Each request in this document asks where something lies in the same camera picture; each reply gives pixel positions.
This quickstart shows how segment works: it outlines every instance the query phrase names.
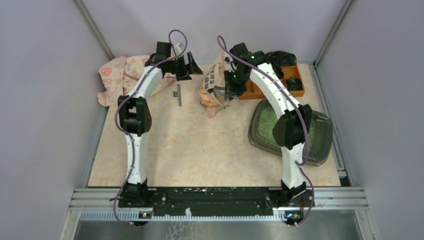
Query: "wall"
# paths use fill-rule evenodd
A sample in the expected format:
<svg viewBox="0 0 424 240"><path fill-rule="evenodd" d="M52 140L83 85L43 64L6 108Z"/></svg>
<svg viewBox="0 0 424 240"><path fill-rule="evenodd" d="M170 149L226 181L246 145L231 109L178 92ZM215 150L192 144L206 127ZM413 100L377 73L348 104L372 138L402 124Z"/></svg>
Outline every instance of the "wall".
<svg viewBox="0 0 424 240"><path fill-rule="evenodd" d="M357 1L319 71L384 240L418 239L424 210L424 1Z"/></svg>
<svg viewBox="0 0 424 240"><path fill-rule="evenodd" d="M58 239L104 113L107 59L70 0L0 2L0 239Z"/></svg>
<svg viewBox="0 0 424 240"><path fill-rule="evenodd" d="M168 32L182 30L198 63L211 63L222 35L229 48L285 50L313 61L345 0L84 0L113 54L152 54Z"/></svg>

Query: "cable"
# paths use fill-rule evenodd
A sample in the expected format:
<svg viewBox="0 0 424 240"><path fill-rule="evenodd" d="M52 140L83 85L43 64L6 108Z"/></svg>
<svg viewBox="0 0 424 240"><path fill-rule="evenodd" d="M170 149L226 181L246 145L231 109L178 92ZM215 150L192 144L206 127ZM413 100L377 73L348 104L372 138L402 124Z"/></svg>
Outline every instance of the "cable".
<svg viewBox="0 0 424 240"><path fill-rule="evenodd" d="M139 90L140 90L140 88L141 88L141 86L143 85L143 83L144 83L144 81L146 80L146 78L147 78L147 76L155 69L155 68L157 68L159 65L161 65L161 64L163 64L163 63L166 63L166 62L168 62L168 61L172 61L172 60L174 60L174 59L177 59L177 58L179 58L179 57L181 57L183 54L184 54L184 52L186 51L186 49L187 49L187 37L186 37L186 35L182 32L182 31L180 31L180 30L178 30L178 29L173 29L173 30L171 30L170 32L169 32L169 34L168 34L168 40L169 40L169 43L170 44L172 44L172 41L171 41L171 34L173 33L173 32L178 32L178 33L180 33L183 37L184 37L184 40L185 40L185 46L184 46L184 49L181 51L181 53L180 54L178 54L178 55L176 55L176 56L173 56L173 57L170 57L170 58L167 58L167 59L164 59L164 60L162 60L162 61L160 61L160 62L158 62L158 63L156 63L155 65L153 65L153 67L152 68L150 68L149 69L149 71L147 71L147 74L144 74L144 76L143 76L143 78L140 80L140 84L137 86L137 88L135 89L135 91L134 91L134 93L133 94L131 94L131 95L129 95L127 98L125 98L125 100L124 101L122 101L120 104L119 104L119 106L118 106L118 108L117 108L117 110L116 110L116 112L115 112L115 125L116 125L116 127L121 131L121 132L123 132L123 133L125 133L126 135L128 135L128 137L129 137L129 139L131 140L131 149L132 149L132 161L131 161L131 166L130 166L130 169L129 169L129 172L128 172L128 175L126 176L126 178L125 178L125 180L123 181L123 183L122 183L122 185L120 186L120 188L119 188L119 190L118 190L118 192L117 192L117 194L116 194L116 196L115 196L115 198L113 199L113 216L115 217L115 219L120 223L120 224L122 224L122 225L125 225L125 226L129 226L129 227L132 227L132 226L134 226L134 225L132 225L132 224L127 224L127 223L125 223L125 222L123 222L123 221L121 221L120 219L119 219L119 217L118 217L118 215L117 215L117 211L116 211L116 204L117 204L117 200L118 200L118 197L119 197L119 195L121 194L121 192L122 192L122 190L124 189L124 186L125 186L125 184L128 182L128 179L130 179L130 176L131 176L131 174L133 173L133 169L134 169L134 164L135 164L135 162L136 162L136 147L135 147L135 145L134 145L134 138L133 138L133 136L131 136L131 134L129 133L129 132L127 132L127 131L125 131L123 128L121 128L121 126L119 125L119 123L118 123L118 114L119 114L119 111L121 110L121 108L123 107L123 105L125 104L125 103L127 103L132 97L134 97L138 92L139 92Z"/></svg>
<svg viewBox="0 0 424 240"><path fill-rule="evenodd" d="M308 156L309 156L309 137L308 137L308 129L306 127L305 121L302 117L302 114L298 108L298 106L296 106L296 104L290 99L290 97L284 92L284 90L280 87L280 85L278 85L276 82L274 82L273 78L268 75L267 73L265 73L264 71L262 71L261 69L259 69L257 66L248 63L247 61L244 61L242 59L240 59L239 57L235 56L234 54L232 54L230 51L228 51L227 49L227 45L225 43L224 38L221 35L218 35L216 37L216 40L218 42L218 45L221 47L222 50L224 50L224 52L226 52L228 55L230 55L233 59L239 61L240 63L258 71L259 73L261 73L262 75L264 75L265 77L267 77L280 91L280 93L288 100L288 102L293 106L294 111L296 112L297 116L299 117L300 120L300 124L302 125L302 129L303 129L303 134L304 134L304 138L305 138L305 147L306 147L306 154L303 158L302 162L298 162L295 161L296 165L299 167L300 173L302 173L302 175L304 176L304 178L309 182L310 187L312 189L312 200L310 202L309 208L304 216L304 218L297 224L297 227L300 226L305 220L306 218L309 216L309 213L312 209L312 206L314 204L314 199L315 199L315 195L314 195L314 186L312 185L311 180L309 179L308 176L306 176L305 172L302 169L302 166L306 164L306 162L308 161Z"/></svg>

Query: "purple cable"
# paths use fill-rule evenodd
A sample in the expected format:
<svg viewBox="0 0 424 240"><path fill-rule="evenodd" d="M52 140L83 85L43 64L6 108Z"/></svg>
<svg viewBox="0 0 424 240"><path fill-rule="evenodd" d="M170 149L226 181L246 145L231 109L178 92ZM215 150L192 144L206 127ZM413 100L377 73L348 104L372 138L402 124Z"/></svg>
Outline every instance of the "purple cable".
<svg viewBox="0 0 424 240"><path fill-rule="evenodd" d="M242 64L260 72L262 75L264 75L265 77L267 77L280 91L280 93L290 102L290 104L293 106L294 110L296 111L297 116L299 117L300 120L300 124L302 125L302 129L303 129L303 134L304 134L304 138L305 138L305 147L306 147L306 154L303 158L302 163L299 163L298 161L295 161L296 165L299 167L300 173L302 173L302 175L306 178L306 180L309 182L310 184L310 188L312 189L312 200L310 202L309 205L309 209L307 210L304 218L297 224L297 226L300 226L308 217L312 206L314 204L314 199L315 199L315 194L314 194L314 186L311 182L311 180L309 179L308 176L306 176L305 172L303 171L303 169L301 168L303 165L306 164L306 162L308 161L308 156L309 156L309 137L308 137L308 129L306 127L305 121L302 117L301 111L299 111L298 106L296 106L296 104L289 98L289 96L284 92L284 90L280 87L280 85L278 85L273 78L268 75L267 73L265 73L264 71L262 71L261 69L259 69L257 66L252 65L250 63L248 63L247 61L244 61L240 58L238 58L237 56L235 56L234 54L232 54L230 51L227 50L227 45L225 43L224 38L221 35L218 35L218 37L216 37L216 40L218 41L218 45L221 47L222 50L224 50L224 52L226 52L228 55L230 55L233 59L241 62Z"/></svg>
<svg viewBox="0 0 424 240"><path fill-rule="evenodd" d="M117 192L117 194L116 194L116 196L115 196L115 198L113 199L113 216L115 217L115 219L120 223L120 224L122 224L122 225L125 225L125 226L128 226L128 227L132 227L132 226L134 226L134 225L132 225L132 224L127 224L127 223L125 223L125 222L123 222L123 221L121 221L120 219L119 219L119 217L118 217L118 215L117 215L117 210L116 210L116 205L117 205L117 201L118 201L118 197L119 197L119 195L121 194L121 192L122 192L122 190L124 189L124 186L125 186L125 184L128 182L128 179L130 179L130 176L131 176L131 174L133 173L133 169L134 169L134 164L136 163L136 146L134 145L134 138L133 138L133 136L131 136L131 134L129 133L129 132L127 132L127 131L125 131L120 125L119 125L119 123L118 123L118 114L119 114L119 111L121 110L121 108L123 107L123 105L125 104L125 103L127 103L128 102L128 100L130 100L132 97L134 97L138 92L139 92L139 90L140 90L140 88L141 88L141 86L143 85L143 83L145 82L145 80L146 80L146 78L147 78L147 76L155 69L155 68L157 68L159 65L161 65L161 64L163 64L163 63L166 63L166 62L168 62L168 61L172 61L172 60L174 60L174 59L177 59L177 58L179 58L179 57L181 57L183 54L184 54L184 52L186 51L186 49L187 49L187 37L186 37L186 35L182 32L182 31L180 31L180 30L178 30L178 29L173 29L173 30L171 30L170 32L169 32L169 34L168 34L168 40L169 40L169 43L170 44L172 44L172 42L171 42L171 34L173 33L173 32L178 32L178 33L180 33L183 37L184 37L184 40L185 40L185 46L184 46L184 49L181 51L181 53L180 54L178 54L178 55L176 55L176 56L173 56L173 57L170 57L170 58L167 58L167 59L165 59L165 60L162 60L162 61L160 61L160 62L158 62L158 63L156 63L155 65L153 65L153 67L152 68L150 68L149 69L149 71L147 71L147 74L144 74L144 76L143 76L143 78L140 80L141 82L140 82L140 84L137 86L137 88L135 89L135 92L133 93L133 94L131 94L131 95L129 95L127 98L125 98L124 99L124 101L122 101L120 104L119 104L119 106L118 106L118 108L116 109L116 112L115 112L115 125L116 125L116 127L121 131L121 132L123 132L123 133L125 133L126 135L128 135L129 136L129 138L131 139L131 148L132 148L132 161L131 161L131 166L130 166L130 170L129 170L129 172L128 172L128 175L126 176L126 178L125 178L125 180L123 181L123 183L122 183L122 185L120 186L120 188L119 188L119 190L118 190L118 192Z"/></svg>

